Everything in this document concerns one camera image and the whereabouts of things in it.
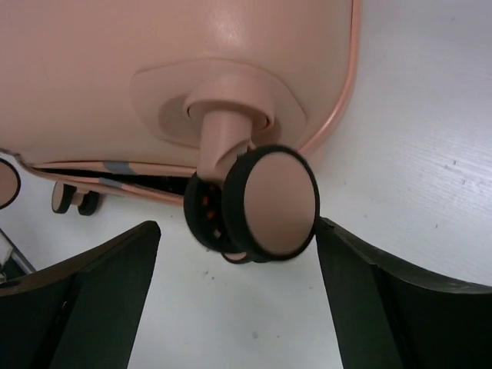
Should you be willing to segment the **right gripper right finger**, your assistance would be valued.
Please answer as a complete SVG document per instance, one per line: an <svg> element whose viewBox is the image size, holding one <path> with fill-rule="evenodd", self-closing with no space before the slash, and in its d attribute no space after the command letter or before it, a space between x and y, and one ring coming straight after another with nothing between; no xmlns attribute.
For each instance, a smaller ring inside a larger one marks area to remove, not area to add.
<svg viewBox="0 0 492 369"><path fill-rule="evenodd" d="M491 288L429 271L327 218L317 253L345 368L489 368Z"/></svg>

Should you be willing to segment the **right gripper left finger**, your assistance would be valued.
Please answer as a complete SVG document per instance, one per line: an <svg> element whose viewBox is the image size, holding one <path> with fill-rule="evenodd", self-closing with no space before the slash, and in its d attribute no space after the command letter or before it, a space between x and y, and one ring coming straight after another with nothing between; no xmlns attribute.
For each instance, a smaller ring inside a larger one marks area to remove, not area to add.
<svg viewBox="0 0 492 369"><path fill-rule="evenodd" d="M145 221L1 285L3 368L126 368L161 230Z"/></svg>

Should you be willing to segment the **pink hard-shell suitcase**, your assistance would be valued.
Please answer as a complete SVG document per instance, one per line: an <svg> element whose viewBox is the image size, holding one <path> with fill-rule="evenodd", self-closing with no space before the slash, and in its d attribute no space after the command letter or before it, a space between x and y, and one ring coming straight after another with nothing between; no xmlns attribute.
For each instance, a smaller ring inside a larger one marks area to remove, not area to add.
<svg viewBox="0 0 492 369"><path fill-rule="evenodd" d="M282 262L320 212L312 160L357 71L359 1L3 1L1 205L179 204L234 264Z"/></svg>

